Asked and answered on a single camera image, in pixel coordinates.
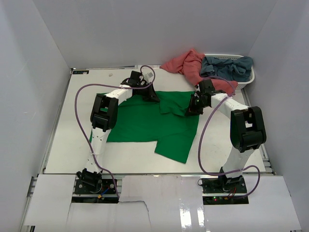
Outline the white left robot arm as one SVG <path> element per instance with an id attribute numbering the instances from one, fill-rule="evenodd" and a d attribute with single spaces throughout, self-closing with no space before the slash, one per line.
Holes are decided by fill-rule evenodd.
<path id="1" fill-rule="evenodd" d="M 91 137 L 88 140 L 91 154 L 87 159 L 85 168 L 91 173 L 102 171 L 102 161 L 107 138 L 115 127 L 118 116 L 118 106 L 134 95 L 142 96 L 147 102 L 160 102 L 156 95 L 153 82 L 155 72 L 143 74 L 142 71 L 132 71 L 129 78 L 122 81 L 110 93 L 97 94 L 90 115 Z"/>

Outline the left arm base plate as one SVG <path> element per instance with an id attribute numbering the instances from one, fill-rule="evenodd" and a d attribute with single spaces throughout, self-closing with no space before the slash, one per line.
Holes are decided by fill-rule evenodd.
<path id="1" fill-rule="evenodd" d="M 106 177 L 101 172 L 78 171 L 73 188 L 73 203 L 111 203 L 117 204 L 117 179 Z"/>

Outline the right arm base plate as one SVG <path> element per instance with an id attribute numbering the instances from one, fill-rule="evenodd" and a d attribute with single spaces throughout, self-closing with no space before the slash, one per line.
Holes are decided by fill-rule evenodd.
<path id="1" fill-rule="evenodd" d="M 219 178 L 200 178 L 197 184 L 202 187 L 204 205 L 248 204 L 247 188 L 242 178 L 238 183 L 223 185 Z"/>

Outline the green t shirt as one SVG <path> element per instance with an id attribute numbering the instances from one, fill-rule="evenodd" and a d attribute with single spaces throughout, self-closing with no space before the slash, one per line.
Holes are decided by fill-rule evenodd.
<path id="1" fill-rule="evenodd" d="M 140 95 L 121 103 L 115 127 L 108 136 L 111 143 L 156 142 L 155 153 L 186 163 L 196 136 L 199 117 L 186 116 L 191 91 L 158 91 L 159 102 Z"/>

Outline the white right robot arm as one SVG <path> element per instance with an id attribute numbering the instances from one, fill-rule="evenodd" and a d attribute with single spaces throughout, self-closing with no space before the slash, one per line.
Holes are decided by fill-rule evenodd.
<path id="1" fill-rule="evenodd" d="M 191 95 L 187 116 L 203 114 L 203 109 L 213 109 L 202 130 L 198 143 L 198 164 L 203 173 L 210 176 L 222 177 L 218 180 L 218 188 L 225 193 L 236 186 L 243 171 L 251 168 L 246 163 L 251 154 L 266 142 L 267 135 L 262 110 L 258 106 L 249 107 L 230 97 L 223 90 L 216 90 L 210 78 L 200 81 L 196 91 Z M 226 163 L 219 172 L 207 172 L 201 163 L 201 145 L 206 128 L 216 111 L 220 111 L 230 119 L 231 152 Z"/>

